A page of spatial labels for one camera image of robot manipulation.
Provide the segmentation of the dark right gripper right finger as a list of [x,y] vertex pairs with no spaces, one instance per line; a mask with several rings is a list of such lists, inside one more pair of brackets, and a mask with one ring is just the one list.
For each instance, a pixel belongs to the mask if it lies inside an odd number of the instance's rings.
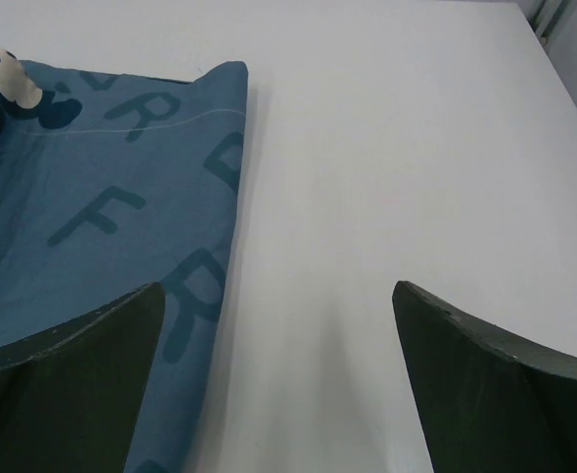
[[577,358],[409,282],[392,305],[436,472],[577,472]]

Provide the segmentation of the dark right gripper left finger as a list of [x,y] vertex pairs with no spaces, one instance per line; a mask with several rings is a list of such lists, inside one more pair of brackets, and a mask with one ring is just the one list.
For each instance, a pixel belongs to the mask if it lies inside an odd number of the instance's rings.
[[121,472],[165,312],[161,284],[0,347],[0,472]]

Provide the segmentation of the blue cartoon mouse placemat cloth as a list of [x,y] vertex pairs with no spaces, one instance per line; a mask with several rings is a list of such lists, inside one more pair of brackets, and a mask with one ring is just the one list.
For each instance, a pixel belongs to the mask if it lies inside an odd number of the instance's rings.
[[179,472],[196,434],[233,240],[248,69],[191,82],[0,49],[0,347],[148,283],[165,314],[128,472]]

